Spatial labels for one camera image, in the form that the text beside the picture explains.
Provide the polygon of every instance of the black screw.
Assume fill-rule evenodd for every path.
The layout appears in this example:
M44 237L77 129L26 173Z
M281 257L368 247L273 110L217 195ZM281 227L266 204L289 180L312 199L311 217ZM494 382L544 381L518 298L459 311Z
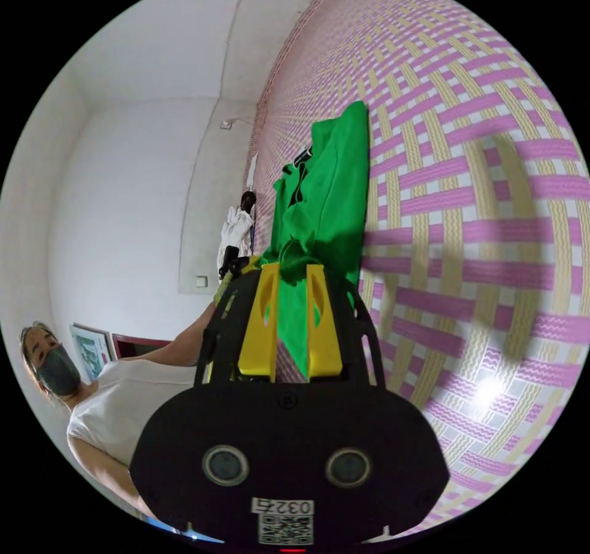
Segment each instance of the black screw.
M297 396L290 390L283 392L278 398L278 406L286 409L295 408L297 406Z

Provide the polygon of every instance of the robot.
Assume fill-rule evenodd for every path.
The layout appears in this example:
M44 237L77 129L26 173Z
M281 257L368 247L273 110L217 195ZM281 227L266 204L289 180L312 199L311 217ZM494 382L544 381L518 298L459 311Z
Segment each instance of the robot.
M449 471L428 421L387 391L358 291L307 266L309 383L277 383L279 264L239 275L240 262L205 331L194 386L139 439L130 474L147 506L172 527L222 540L199 543L216 552L360 552L386 526L394 536L421 523Z

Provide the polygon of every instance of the picture frame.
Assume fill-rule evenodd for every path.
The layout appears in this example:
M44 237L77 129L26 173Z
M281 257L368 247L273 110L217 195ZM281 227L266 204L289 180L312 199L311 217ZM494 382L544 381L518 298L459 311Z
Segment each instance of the picture frame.
M103 368L114 361L110 334L78 323L69 326L76 353L90 380L96 380Z

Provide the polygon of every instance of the green cloth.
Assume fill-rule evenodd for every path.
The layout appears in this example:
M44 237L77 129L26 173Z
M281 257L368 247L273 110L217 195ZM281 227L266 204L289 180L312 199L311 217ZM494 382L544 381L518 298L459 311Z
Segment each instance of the green cloth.
M322 264L358 285L369 186L365 104L356 101L339 118L315 122L312 142L312 157L285 166L274 184L272 237L261 257L261 265L280 263L278 337L304 376L307 264Z

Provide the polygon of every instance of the face mask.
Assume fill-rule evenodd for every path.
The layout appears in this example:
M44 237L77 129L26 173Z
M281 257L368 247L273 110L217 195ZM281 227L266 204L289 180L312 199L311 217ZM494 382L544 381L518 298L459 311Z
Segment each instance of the face mask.
M37 368L45 386L58 396L70 396L80 386L80 372L63 345L47 352L45 361Z

